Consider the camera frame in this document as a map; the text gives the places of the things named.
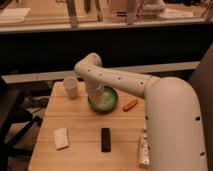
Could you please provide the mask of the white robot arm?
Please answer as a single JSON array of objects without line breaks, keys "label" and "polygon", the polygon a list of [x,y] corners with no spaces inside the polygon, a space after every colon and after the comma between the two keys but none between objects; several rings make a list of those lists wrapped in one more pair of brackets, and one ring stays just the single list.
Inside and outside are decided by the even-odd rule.
[{"label": "white robot arm", "polygon": [[188,82],[104,68],[96,53],[74,71],[88,94],[100,95],[107,85],[145,100],[150,171],[208,171],[200,103]]}]

